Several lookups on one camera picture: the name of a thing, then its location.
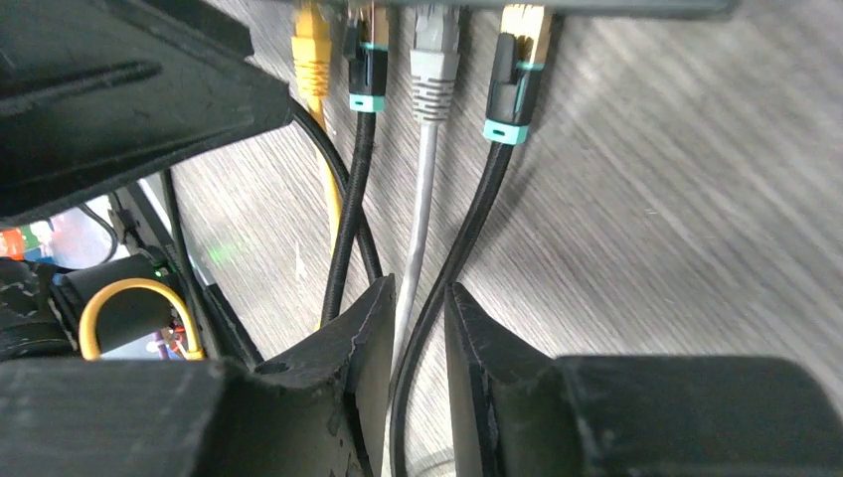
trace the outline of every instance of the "wood grain surface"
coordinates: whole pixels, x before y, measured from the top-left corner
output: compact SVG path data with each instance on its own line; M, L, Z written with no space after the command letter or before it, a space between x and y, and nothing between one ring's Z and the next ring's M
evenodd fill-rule
M290 5L217 4L251 27L253 60L294 81ZM394 16L388 110L365 203L384 270L398 276L419 138L413 18ZM471 12L463 31L417 313L488 150L481 129L498 22L497 12ZM558 26L531 139L461 281L549 354L786 356L843 407L843 2L751 0L727 22L574 17ZM340 33L337 23L336 43ZM337 57L326 112L348 158L344 76ZM291 126L177 170L200 258L268 356L318 320L329 263L318 160ZM364 287L355 260L349 299ZM441 326L410 429L412 474L452 473Z

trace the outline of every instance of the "gray cable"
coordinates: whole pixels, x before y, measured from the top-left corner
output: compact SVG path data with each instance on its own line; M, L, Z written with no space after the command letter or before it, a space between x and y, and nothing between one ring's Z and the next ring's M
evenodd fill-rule
M416 43L410 51L410 71L413 76L413 118L421 124L421 139L413 226L396 307L393 370L404 346L422 274L436 169L436 134L439 125L447 120L459 64L456 52L458 20L458 8L440 5L416 8Z

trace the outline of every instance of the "red object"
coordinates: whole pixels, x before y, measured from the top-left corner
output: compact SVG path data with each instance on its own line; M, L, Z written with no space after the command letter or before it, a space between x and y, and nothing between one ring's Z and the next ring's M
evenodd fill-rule
M0 256L23 260L24 251L26 251L26 243L20 230L11 229L0 232Z

